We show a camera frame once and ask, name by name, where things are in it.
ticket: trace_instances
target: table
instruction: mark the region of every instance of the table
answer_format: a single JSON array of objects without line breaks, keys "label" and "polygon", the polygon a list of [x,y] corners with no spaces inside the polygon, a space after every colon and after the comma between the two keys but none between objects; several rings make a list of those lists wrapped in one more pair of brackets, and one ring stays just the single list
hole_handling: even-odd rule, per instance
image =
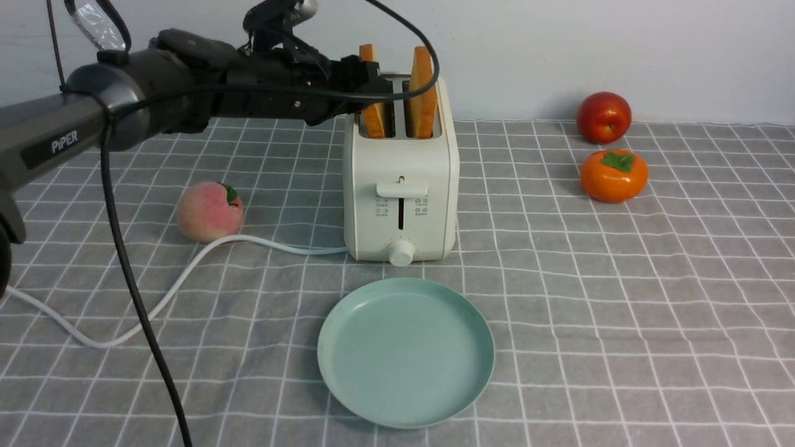
[{"label": "table", "polygon": [[[224,181],[246,234],[341,247],[337,119],[221,119],[112,154],[130,258],[151,307],[200,249],[173,223],[186,185]],[[650,165],[625,204],[584,198],[596,146],[571,122],[457,121],[458,242],[406,268],[241,243],[202,261],[153,322],[195,445],[273,447],[795,445],[795,128],[635,123],[608,147]],[[136,323],[87,152],[17,194],[29,241],[12,285],[89,336]],[[316,366],[324,316],[394,276],[441,282],[497,344],[476,405],[428,430],[363,422]],[[0,304],[0,444],[181,445],[142,335],[80,346]]]}]

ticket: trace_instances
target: orange persimmon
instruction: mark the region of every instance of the orange persimmon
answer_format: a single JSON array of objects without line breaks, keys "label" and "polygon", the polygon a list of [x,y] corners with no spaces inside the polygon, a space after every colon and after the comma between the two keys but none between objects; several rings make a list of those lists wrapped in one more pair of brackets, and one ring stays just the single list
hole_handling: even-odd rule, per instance
[{"label": "orange persimmon", "polygon": [[649,166],[629,150],[594,152],[580,170],[580,183],[585,192],[595,200],[610,204],[637,196],[648,181]]}]

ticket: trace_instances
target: white toaster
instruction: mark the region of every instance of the white toaster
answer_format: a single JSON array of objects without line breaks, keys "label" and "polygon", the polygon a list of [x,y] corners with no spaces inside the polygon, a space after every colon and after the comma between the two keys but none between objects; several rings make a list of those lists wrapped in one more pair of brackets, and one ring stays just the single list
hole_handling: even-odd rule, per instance
[{"label": "white toaster", "polygon": [[[385,75],[394,91],[408,75]],[[456,241],[459,152],[447,88],[439,77],[433,135],[406,132],[408,100],[385,104],[393,129],[368,138],[361,114],[348,115],[343,148],[344,238],[358,261],[407,266],[440,260]]]}]

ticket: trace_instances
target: peach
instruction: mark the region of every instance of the peach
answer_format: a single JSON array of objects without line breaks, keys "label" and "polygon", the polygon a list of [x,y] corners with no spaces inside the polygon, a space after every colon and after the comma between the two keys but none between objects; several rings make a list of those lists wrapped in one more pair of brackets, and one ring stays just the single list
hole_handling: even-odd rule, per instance
[{"label": "peach", "polygon": [[176,206],[176,224],[182,234],[201,243],[237,233],[242,220],[243,205],[238,193],[219,182],[193,185]]}]

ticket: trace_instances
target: teal plate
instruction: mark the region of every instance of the teal plate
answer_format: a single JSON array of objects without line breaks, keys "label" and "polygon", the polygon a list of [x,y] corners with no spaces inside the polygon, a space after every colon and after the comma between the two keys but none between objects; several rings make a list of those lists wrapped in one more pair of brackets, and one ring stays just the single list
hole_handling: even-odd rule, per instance
[{"label": "teal plate", "polygon": [[363,286],[328,314],[320,374],[350,412],[381,426],[444,422],[483,393],[494,337],[465,297],[436,282],[392,278]]}]

